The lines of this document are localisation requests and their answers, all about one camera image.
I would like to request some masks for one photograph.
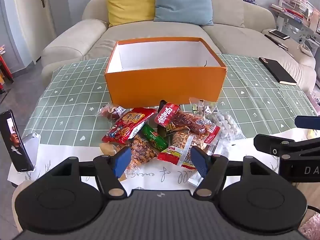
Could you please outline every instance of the green checkered tablecloth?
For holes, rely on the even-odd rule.
[[[259,60],[219,55],[228,68],[218,101],[247,138],[294,128],[297,115],[315,115],[298,86],[277,83]],[[98,147],[110,122],[97,111],[110,102],[104,71],[108,58],[82,61],[56,70],[29,119],[24,135],[36,131],[41,143]],[[183,105],[191,111],[191,105]]]

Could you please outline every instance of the beige couch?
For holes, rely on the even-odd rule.
[[[42,77],[47,86],[52,72],[72,62],[108,57],[118,40],[187,36],[203,38],[216,53],[277,60],[305,92],[316,82],[313,57],[303,54],[298,43],[282,41],[292,58],[264,34],[276,27],[270,11],[242,0],[212,0],[213,26],[177,22],[135,22],[108,28],[106,0],[91,0],[83,20],[56,38],[43,51]]]

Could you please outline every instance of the green snack package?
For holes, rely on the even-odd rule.
[[[140,132],[150,141],[155,148],[163,151],[168,148],[167,142],[150,125],[145,124]]]

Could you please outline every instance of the white door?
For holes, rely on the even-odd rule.
[[[15,0],[15,5],[22,34],[36,63],[43,49],[56,38],[48,0]]]

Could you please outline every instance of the blue pillow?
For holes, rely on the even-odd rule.
[[[211,0],[156,0],[157,22],[213,25]]]

